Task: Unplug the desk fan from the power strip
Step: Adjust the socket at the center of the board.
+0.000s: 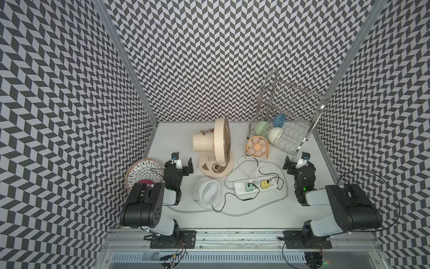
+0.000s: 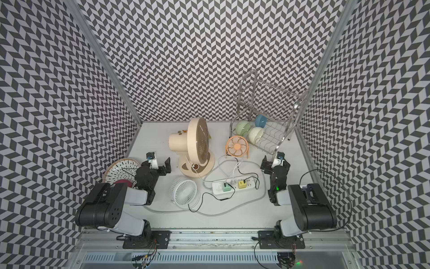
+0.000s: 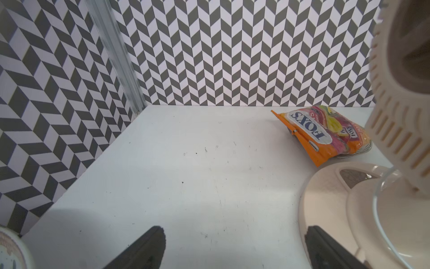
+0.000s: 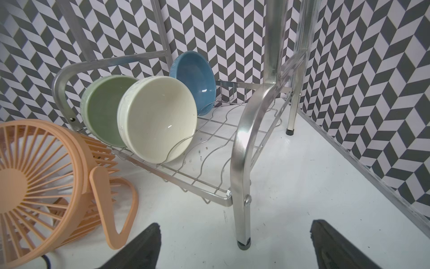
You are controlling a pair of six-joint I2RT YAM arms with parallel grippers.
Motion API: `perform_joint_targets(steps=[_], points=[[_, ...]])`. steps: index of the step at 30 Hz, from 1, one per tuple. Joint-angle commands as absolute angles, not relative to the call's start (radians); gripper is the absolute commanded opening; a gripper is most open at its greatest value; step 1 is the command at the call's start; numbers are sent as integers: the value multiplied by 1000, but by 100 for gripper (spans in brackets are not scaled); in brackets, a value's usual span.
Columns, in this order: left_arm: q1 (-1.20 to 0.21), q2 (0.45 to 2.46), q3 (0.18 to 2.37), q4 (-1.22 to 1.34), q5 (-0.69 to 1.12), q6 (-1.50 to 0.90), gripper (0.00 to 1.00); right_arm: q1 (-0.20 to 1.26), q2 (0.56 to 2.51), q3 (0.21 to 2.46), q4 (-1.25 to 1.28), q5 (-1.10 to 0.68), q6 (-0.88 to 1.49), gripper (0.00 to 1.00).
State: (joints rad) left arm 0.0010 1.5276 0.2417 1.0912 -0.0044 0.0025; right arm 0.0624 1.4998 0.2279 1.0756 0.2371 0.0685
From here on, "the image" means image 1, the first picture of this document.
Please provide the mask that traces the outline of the yellow plug adapter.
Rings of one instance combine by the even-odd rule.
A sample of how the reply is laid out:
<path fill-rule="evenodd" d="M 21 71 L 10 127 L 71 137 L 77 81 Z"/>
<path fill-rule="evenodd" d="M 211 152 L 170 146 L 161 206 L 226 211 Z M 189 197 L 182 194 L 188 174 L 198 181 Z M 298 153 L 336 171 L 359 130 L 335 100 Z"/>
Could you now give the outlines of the yellow plug adapter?
<path fill-rule="evenodd" d="M 271 183 L 269 180 L 263 180 L 260 183 L 261 189 L 268 189 L 271 186 Z"/>

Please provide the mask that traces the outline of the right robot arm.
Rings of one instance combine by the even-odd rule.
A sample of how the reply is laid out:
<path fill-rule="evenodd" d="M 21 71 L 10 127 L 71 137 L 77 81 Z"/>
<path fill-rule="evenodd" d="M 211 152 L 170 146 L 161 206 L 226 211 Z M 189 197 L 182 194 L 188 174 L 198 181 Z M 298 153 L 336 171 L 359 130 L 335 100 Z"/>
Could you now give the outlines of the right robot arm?
<path fill-rule="evenodd" d="M 294 177 L 294 193 L 300 205 L 331 208 L 329 215 L 304 222 L 300 239 L 319 239 L 382 226 L 381 214 L 359 185 L 332 184 L 316 189 L 316 167 L 310 162 L 309 153 L 303 153 L 297 162 L 286 157 L 283 170 Z"/>

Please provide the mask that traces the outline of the white power strip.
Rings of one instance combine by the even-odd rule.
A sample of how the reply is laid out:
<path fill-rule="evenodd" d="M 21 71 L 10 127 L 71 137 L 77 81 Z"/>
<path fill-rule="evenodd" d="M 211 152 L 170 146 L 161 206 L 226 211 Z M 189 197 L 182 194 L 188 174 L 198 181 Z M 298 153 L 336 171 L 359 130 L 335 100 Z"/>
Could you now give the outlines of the white power strip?
<path fill-rule="evenodd" d="M 260 183 L 263 180 L 269 180 L 270 181 L 271 186 L 268 189 L 261 189 Z M 252 183 L 255 186 L 254 191 L 246 192 L 245 191 L 245 184 L 246 183 Z M 240 181 L 237 181 L 234 183 L 234 190 L 238 196 L 245 196 L 245 195 L 250 195 L 250 194 L 254 195 L 254 194 L 258 194 L 259 192 L 278 190 L 278 183 L 275 179 L 269 179 L 269 178 L 265 178 L 265 177 L 260 177 L 257 179 L 240 180 Z"/>

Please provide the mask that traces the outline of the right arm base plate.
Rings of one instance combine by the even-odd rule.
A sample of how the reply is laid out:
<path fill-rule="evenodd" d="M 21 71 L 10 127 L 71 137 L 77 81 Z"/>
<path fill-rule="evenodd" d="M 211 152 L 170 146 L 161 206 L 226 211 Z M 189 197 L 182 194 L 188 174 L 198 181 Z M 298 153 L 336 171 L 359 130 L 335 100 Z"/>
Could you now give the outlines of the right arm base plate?
<path fill-rule="evenodd" d="M 287 249 L 332 249 L 329 237 L 317 237 L 312 234 L 303 235 L 300 230 L 285 230 L 280 240 L 286 242 Z"/>

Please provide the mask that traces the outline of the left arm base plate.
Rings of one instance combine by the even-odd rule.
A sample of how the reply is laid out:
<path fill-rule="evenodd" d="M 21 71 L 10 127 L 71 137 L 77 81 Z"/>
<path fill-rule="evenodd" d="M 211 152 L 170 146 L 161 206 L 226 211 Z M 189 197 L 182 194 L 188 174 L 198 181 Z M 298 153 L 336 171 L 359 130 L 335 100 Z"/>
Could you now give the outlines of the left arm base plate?
<path fill-rule="evenodd" d="M 196 230 L 180 230 L 171 236 L 153 235 L 150 243 L 151 249 L 194 249 L 196 245 Z"/>

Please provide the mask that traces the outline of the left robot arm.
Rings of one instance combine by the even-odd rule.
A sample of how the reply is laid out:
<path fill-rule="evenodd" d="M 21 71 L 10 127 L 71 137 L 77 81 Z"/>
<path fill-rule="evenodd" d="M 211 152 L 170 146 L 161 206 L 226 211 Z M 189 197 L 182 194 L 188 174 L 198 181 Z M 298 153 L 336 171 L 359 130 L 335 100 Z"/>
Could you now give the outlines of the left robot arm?
<path fill-rule="evenodd" d="M 148 230 L 156 236 L 178 239 L 179 224 L 162 214 L 164 206 L 176 206 L 181 200 L 184 176 L 194 173 L 192 159 L 187 166 L 178 164 L 179 157 L 165 163 L 164 181 L 146 184 L 137 182 L 120 213 L 121 226 Z"/>

